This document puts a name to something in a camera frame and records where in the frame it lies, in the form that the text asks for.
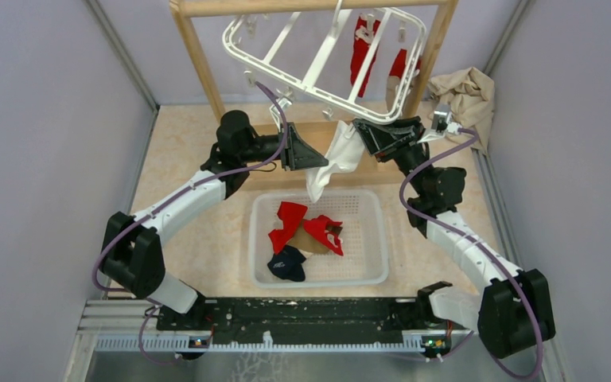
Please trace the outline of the white sock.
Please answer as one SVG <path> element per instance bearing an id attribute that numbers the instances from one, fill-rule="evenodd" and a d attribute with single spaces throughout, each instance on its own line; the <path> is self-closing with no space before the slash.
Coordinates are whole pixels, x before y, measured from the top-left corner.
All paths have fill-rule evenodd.
<path id="1" fill-rule="evenodd" d="M 352 123 L 339 121 L 325 154 L 326 166 L 309 169 L 305 173 L 306 190 L 312 203 L 317 202 L 330 178 L 336 173 L 352 173 L 360 163 L 365 146 Z"/>

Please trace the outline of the white plastic basket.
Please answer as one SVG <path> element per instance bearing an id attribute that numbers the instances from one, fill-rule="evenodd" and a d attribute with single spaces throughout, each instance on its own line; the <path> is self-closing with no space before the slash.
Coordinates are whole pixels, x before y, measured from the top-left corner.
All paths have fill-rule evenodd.
<path id="1" fill-rule="evenodd" d="M 264 289 L 351 287 L 389 273 L 384 218 L 375 193 L 329 190 L 266 193 L 252 205 L 248 238 L 252 281 Z"/>

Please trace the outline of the white clip drying hanger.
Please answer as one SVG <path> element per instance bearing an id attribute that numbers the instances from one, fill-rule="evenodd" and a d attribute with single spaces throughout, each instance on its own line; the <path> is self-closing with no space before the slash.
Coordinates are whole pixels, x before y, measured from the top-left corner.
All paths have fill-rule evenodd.
<path id="1" fill-rule="evenodd" d="M 241 62 L 250 85 L 271 79 L 326 104 L 325 115 L 346 111 L 381 125 L 403 116 L 427 27 L 395 7 L 328 13 L 236 17 L 222 34 L 226 53 Z"/>

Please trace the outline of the tan brown sock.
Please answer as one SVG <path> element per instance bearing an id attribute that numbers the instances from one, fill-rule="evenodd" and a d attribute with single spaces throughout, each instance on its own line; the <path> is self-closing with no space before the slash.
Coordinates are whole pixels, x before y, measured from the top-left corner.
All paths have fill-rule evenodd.
<path id="1" fill-rule="evenodd" d="M 325 255 L 330 252 L 328 247 L 313 238 L 303 227 L 297 229 L 288 244 L 291 247 L 297 248 L 303 255 L 306 253 Z"/>

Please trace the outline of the navy santa sock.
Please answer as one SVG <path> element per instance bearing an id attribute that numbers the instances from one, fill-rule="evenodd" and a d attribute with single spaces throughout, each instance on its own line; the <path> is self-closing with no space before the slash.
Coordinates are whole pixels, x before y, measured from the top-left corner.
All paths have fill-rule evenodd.
<path id="1" fill-rule="evenodd" d="M 306 280 L 303 263 L 306 257 L 295 247 L 286 245 L 274 254 L 267 267 L 272 275 L 282 280 L 301 283 Z"/>

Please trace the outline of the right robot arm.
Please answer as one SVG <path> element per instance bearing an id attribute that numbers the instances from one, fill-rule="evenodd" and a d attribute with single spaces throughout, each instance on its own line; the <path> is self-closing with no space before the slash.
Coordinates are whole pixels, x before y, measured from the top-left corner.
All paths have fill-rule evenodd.
<path id="1" fill-rule="evenodd" d="M 437 244 L 476 287 L 476 294 L 447 282 L 418 293 L 416 317 L 426 328 L 443 321 L 473 331 L 497 359 L 555 337 L 548 281 L 538 270 L 523 270 L 494 251 L 457 210 L 466 171 L 435 162 L 473 144 L 478 135 L 441 120 L 426 129 L 419 117 L 378 125 L 354 119 L 352 126 L 378 162 L 393 161 L 404 180 L 399 199 L 411 226 Z"/>

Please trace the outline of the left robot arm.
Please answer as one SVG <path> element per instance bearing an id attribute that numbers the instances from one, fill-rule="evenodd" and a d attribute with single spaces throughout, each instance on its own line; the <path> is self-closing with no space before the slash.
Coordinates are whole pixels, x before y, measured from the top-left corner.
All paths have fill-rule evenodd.
<path id="1" fill-rule="evenodd" d="M 247 113 L 228 111 L 216 138 L 209 159 L 169 196 L 134 215 L 111 216 L 94 267 L 136 298 L 175 311 L 187 329 L 204 324 L 204 296 L 166 271 L 163 245 L 202 212 L 233 195 L 260 166 L 280 161 L 285 170 L 308 170 L 329 163 L 301 139 L 283 113 L 278 115 L 277 134 L 260 135 Z"/>

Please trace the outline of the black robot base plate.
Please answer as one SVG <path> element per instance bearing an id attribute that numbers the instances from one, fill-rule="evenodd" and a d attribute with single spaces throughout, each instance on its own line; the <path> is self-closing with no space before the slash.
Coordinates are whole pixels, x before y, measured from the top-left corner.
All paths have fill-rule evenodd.
<path id="1" fill-rule="evenodd" d="M 163 306 L 156 327 L 200 331 L 192 348 L 364 349 L 443 357 L 453 348 L 454 325 L 428 318 L 416 298 L 209 298 L 186 314 Z"/>

